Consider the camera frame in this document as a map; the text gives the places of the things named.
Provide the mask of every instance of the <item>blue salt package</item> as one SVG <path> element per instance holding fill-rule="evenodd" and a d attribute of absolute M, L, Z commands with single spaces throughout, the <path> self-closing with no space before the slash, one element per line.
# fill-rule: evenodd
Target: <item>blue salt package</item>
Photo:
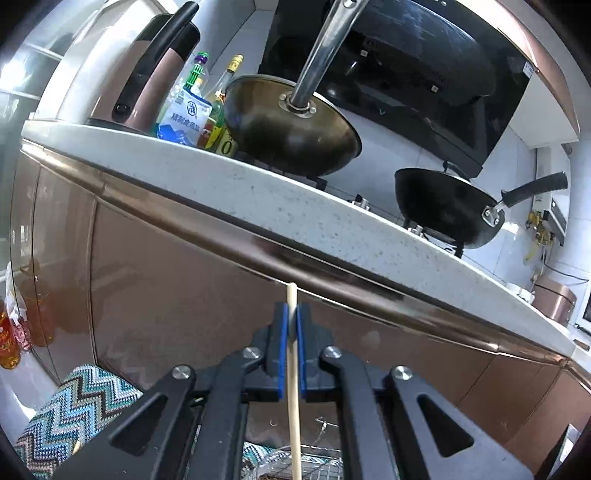
<path fill-rule="evenodd" d="M 196 147 L 211 111 L 211 103 L 188 90 L 181 90 L 158 126 L 158 138 Z"/>

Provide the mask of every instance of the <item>wooden chopstick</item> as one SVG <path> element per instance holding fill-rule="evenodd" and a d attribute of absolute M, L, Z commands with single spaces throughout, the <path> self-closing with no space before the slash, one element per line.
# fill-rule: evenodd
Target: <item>wooden chopstick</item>
<path fill-rule="evenodd" d="M 297 343 L 297 285 L 287 286 L 288 340 L 287 340 L 287 409 L 290 422 L 291 472 L 293 480 L 301 480 L 301 437 L 300 437 L 300 384 L 298 375 Z"/>

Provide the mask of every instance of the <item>black wok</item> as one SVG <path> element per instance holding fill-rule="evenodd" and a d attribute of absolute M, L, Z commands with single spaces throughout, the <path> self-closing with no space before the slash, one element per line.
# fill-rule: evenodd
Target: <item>black wok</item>
<path fill-rule="evenodd" d="M 501 192 L 502 201 L 497 202 L 467 178 L 447 171 L 403 168 L 395 173 L 395 181 L 396 200 L 406 220 L 464 248 L 482 247 L 495 237 L 505 222 L 503 207 L 569 186 L 564 172 L 554 173 Z"/>

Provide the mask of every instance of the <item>water heater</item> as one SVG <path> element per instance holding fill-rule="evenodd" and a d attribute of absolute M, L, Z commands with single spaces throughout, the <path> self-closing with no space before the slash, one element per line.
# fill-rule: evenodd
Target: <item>water heater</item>
<path fill-rule="evenodd" d="M 538 148 L 537 154 L 536 178 L 563 171 L 569 180 L 566 190 L 536 195 L 532 208 L 541 213 L 544 226 L 555 234 L 560 245 L 564 245 L 570 208 L 570 159 L 561 144 Z"/>

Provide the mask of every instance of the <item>stainless steel handle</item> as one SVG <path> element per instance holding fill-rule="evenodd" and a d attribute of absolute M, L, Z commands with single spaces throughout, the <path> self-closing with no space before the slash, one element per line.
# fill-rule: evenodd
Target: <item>stainless steel handle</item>
<path fill-rule="evenodd" d="M 299 111 L 308 109 L 310 97 L 368 2 L 369 0 L 335 0 L 288 100 L 290 107 Z"/>

